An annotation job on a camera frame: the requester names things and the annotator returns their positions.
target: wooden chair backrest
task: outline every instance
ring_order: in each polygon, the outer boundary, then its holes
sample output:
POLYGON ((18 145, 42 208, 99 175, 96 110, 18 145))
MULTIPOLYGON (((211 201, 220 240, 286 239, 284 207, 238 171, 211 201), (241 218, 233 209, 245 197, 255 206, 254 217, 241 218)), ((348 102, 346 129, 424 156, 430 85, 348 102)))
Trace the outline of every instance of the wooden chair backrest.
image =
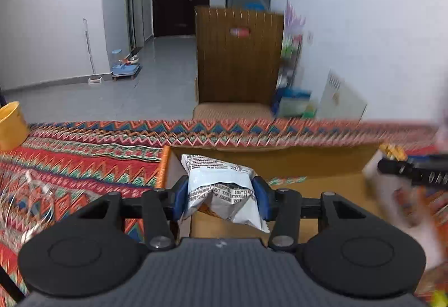
POLYGON ((196 7, 199 103, 271 105, 284 16, 263 11, 196 7), (236 36, 241 29, 248 36, 236 36))

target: metal bolt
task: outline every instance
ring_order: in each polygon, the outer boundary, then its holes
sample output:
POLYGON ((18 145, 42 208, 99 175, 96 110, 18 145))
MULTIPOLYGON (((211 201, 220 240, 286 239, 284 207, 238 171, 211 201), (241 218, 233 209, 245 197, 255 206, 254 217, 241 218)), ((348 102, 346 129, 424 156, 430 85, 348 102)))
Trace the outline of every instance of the metal bolt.
POLYGON ((272 243, 276 247, 290 247, 294 244, 294 239, 288 235, 278 235, 272 239, 272 243))
POLYGON ((152 247, 155 247, 156 249, 165 249, 169 246, 171 246, 171 239, 167 238, 166 236, 155 236, 151 239, 149 242, 149 245, 152 247))

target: wooden chair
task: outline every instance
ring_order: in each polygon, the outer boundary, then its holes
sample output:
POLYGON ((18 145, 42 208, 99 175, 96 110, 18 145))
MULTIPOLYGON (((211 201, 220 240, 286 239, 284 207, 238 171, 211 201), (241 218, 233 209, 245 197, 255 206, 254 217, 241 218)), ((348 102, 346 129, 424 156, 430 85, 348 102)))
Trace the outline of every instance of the wooden chair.
POLYGON ((273 118, 283 15, 196 8, 199 105, 193 119, 273 118))

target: blue pet feeder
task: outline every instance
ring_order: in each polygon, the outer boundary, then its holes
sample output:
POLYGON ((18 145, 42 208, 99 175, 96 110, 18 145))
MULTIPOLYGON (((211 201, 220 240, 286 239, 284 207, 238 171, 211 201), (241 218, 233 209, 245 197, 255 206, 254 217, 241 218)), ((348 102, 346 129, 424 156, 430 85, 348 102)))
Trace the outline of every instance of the blue pet feeder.
POLYGON ((112 65, 112 78, 116 81, 117 77, 126 77, 130 76, 131 79, 134 78, 134 75, 137 73, 138 68, 140 67, 139 63, 126 65, 122 63, 122 50, 115 49, 112 51, 113 65, 112 65))

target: chair seat cushion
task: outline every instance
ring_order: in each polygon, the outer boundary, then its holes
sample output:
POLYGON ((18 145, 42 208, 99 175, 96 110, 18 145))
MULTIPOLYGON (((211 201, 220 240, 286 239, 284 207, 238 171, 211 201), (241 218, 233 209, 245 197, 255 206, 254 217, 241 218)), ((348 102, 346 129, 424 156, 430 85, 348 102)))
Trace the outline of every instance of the chair seat cushion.
POLYGON ((262 104, 205 102, 193 110, 193 119, 273 119, 270 108, 262 104))

